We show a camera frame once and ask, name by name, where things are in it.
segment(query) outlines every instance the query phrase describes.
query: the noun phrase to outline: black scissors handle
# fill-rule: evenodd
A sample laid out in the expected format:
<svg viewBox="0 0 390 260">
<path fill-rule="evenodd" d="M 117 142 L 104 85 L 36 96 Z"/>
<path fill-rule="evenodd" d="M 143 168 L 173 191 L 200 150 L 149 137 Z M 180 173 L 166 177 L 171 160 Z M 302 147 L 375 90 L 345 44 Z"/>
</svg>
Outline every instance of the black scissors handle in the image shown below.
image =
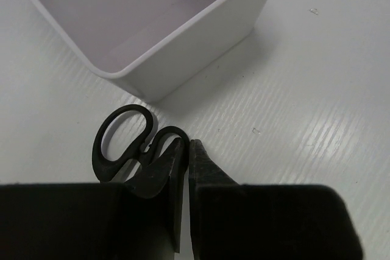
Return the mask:
<svg viewBox="0 0 390 260">
<path fill-rule="evenodd" d="M 102 153 L 104 133 L 117 117 L 128 111 L 139 112 L 145 117 L 145 129 L 133 140 L 133 142 L 126 148 L 124 153 L 117 160 L 110 161 Z M 151 134 L 153 130 L 153 124 L 154 120 L 152 113 L 140 105 L 123 106 L 107 117 L 107 119 L 102 123 L 100 129 L 97 131 L 92 148 L 92 167 L 96 177 L 100 182 L 111 181 L 128 160 L 138 160 L 142 167 L 150 165 L 153 162 L 155 154 L 160 147 L 160 141 L 162 141 L 163 137 L 168 134 L 179 135 L 184 140 L 184 143 L 188 148 L 190 141 L 186 133 L 175 126 L 168 126 L 157 132 L 149 150 L 147 152 L 142 152 L 141 146 L 146 142 L 147 137 Z"/>
</svg>

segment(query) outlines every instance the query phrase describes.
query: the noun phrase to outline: black scissors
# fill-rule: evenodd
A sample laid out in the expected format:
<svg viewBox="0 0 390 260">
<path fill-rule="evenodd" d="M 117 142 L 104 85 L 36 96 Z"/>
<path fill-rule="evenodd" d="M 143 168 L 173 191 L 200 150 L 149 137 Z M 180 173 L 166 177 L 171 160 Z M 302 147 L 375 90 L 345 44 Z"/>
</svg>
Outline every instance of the black scissors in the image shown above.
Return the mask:
<svg viewBox="0 0 390 260">
<path fill-rule="evenodd" d="M 133 142 L 126 148 L 124 153 L 115 161 L 108 160 L 102 153 L 102 142 L 105 132 L 107 131 L 110 124 L 120 115 L 129 111 L 136 111 L 142 114 L 146 119 L 145 129 L 140 135 L 138 135 Z M 171 155 L 177 155 L 179 149 L 183 152 L 184 155 L 188 155 L 188 148 L 190 141 L 187 134 L 180 128 L 175 126 L 168 126 L 161 129 L 155 135 L 152 144 L 147 152 L 143 152 L 141 149 L 142 145 L 145 145 L 146 140 L 149 135 L 152 133 L 154 127 L 154 119 L 152 113 L 140 106 L 140 105 L 126 105 L 116 111 L 114 111 L 107 119 L 102 123 L 99 131 L 96 134 L 93 149 L 92 149 L 92 166 L 95 175 L 100 182 L 108 182 L 113 179 L 113 177 L 121 170 L 121 168 L 128 162 L 128 160 L 137 160 L 141 166 L 142 170 L 146 170 L 148 166 L 154 163 L 157 160 L 162 160 L 161 158 L 167 158 L 167 153 L 171 152 Z M 168 146 L 166 151 L 156 158 L 157 152 L 160 150 L 161 144 L 165 141 L 167 136 L 177 135 L 179 138 L 173 140 L 173 142 Z M 188 165 L 188 160 L 182 158 L 182 162 L 185 164 L 185 167 Z"/>
</svg>

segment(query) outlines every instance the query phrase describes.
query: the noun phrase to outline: white box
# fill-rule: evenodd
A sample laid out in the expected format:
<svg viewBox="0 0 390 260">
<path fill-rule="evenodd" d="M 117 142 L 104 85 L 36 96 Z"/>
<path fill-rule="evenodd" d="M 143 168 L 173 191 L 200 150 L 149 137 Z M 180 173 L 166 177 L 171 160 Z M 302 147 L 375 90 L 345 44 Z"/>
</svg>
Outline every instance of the white box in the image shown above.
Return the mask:
<svg viewBox="0 0 390 260">
<path fill-rule="evenodd" d="M 152 102 L 248 35 L 267 0 L 32 1 L 92 72 Z"/>
</svg>

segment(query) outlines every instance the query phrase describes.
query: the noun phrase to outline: plastic bin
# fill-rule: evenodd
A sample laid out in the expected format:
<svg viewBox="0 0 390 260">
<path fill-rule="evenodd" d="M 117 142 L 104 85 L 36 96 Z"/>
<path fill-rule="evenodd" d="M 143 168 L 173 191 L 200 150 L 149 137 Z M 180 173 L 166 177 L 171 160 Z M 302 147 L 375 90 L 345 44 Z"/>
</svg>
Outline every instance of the plastic bin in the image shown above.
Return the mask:
<svg viewBox="0 0 390 260">
<path fill-rule="evenodd" d="M 152 102 L 248 35 L 267 0 L 32 1 L 92 72 Z"/>
</svg>

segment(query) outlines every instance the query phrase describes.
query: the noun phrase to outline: white table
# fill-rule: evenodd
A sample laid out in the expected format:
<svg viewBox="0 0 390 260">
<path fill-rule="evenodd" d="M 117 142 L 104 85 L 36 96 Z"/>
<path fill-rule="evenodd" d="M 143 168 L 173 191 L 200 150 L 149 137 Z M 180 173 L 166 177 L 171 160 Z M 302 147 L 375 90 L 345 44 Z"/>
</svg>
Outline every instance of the white table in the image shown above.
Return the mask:
<svg viewBox="0 0 390 260">
<path fill-rule="evenodd" d="M 92 75 L 29 0 L 0 0 L 0 30 L 0 182 L 97 181 L 101 122 L 144 103 Z M 269 0 L 254 33 L 147 107 L 240 183 L 335 188 L 366 259 L 390 259 L 389 46 L 390 0 Z M 110 156 L 142 126 L 127 121 Z M 177 259 L 191 259 L 184 210 Z"/>
</svg>

